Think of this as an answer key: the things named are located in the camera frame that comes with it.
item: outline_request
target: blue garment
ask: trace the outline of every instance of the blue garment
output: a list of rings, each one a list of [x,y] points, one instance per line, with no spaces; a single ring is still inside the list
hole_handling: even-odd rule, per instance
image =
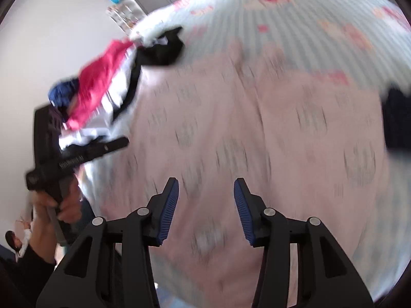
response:
[[[57,108],[67,108],[70,101],[79,91],[79,79],[70,79],[58,82],[49,91],[49,100]]]

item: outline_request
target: wall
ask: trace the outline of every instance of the wall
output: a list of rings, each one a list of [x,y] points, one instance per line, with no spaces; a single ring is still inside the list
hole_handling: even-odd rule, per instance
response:
[[[16,0],[0,24],[0,244],[26,205],[33,110],[52,84],[78,73],[124,33],[108,0]]]

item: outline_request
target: bed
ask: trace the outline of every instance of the bed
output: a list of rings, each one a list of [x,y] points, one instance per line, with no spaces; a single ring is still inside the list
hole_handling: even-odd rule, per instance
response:
[[[336,82],[350,79],[359,89],[378,90],[382,97],[391,83],[409,93],[411,27],[400,9],[387,0],[179,0],[147,16],[132,37],[142,36],[149,43],[180,25],[180,38],[186,45],[177,62],[181,66],[220,51],[233,39],[240,40],[244,61],[274,42],[296,69]],[[123,85],[122,91],[133,54],[129,52],[114,79]],[[110,137],[130,136],[137,112],[138,95],[109,128]],[[118,195],[113,186],[120,166],[136,175],[139,159],[125,161],[121,156],[114,154],[85,166],[81,188],[97,216],[113,219],[134,211],[136,192]],[[411,260],[411,160],[390,153],[388,162],[388,189],[376,196],[352,256],[374,300],[396,284]],[[161,189],[147,180],[145,190],[138,193],[149,198]],[[152,265],[164,306],[202,306],[201,291],[174,265],[156,254]]]

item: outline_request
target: white garment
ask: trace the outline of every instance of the white garment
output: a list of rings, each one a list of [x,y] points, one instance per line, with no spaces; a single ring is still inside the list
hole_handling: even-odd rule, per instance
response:
[[[16,262],[18,261],[19,258],[22,258],[27,246],[28,246],[28,242],[30,241],[31,238],[31,229],[24,229],[24,238],[21,244],[21,248],[18,252],[16,252]]]

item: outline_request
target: black cloth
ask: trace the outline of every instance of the black cloth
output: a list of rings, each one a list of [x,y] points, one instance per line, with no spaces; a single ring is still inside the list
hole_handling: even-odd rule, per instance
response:
[[[163,32],[158,39],[166,38],[167,44],[155,44],[151,47],[141,46],[137,48],[136,58],[131,70],[129,88],[122,105],[114,110],[113,121],[124,112],[134,99],[137,90],[138,78],[140,77],[141,66],[168,66],[174,63],[184,48],[184,43],[178,38],[182,27]]]
[[[410,151],[411,96],[404,96],[397,87],[391,88],[382,103],[382,111],[387,149]]]
[[[34,308],[54,271],[29,245],[17,263],[0,258],[0,306]]]

